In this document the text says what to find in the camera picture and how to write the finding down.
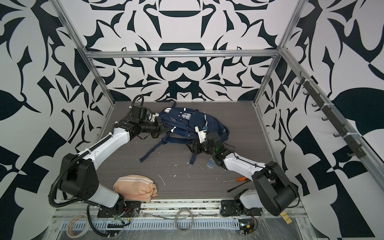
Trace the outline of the navy blue student backpack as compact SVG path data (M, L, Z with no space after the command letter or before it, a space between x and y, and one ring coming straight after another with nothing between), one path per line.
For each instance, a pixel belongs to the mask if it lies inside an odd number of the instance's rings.
M172 107L162 110L159 113L159 117L166 127L166 135L140 158L141 163L162 145L170 143L187 146L187 143L193 140L199 141L198 133L195 131L195 127L199 125L207 127L207 134L217 132L223 142L227 141L230 136L230 130L217 118L196 109L179 108L176 102L174 102ZM195 163L196 157L197 154L192 153L189 161L190 165Z

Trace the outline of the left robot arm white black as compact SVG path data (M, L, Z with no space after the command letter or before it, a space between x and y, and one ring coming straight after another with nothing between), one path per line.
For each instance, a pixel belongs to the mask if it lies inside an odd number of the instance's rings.
M141 133L158 138L162 130L158 113L143 106L131 107L127 116L116 122L104 138L76 155L67 154L63 158L61 171L49 193L50 205L61 208L86 202L94 206L116 207L122 196L100 183L97 169L111 154Z

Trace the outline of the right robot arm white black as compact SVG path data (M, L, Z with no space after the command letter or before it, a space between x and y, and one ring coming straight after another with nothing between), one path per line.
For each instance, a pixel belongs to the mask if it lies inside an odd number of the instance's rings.
M300 198L297 187L276 162L265 164L244 158L226 148L216 132L210 132L203 138L194 134L187 139L193 153L210 155L217 166L236 172L253 182L255 190L246 190L239 196L246 209L262 205L270 214L278 216L294 200Z

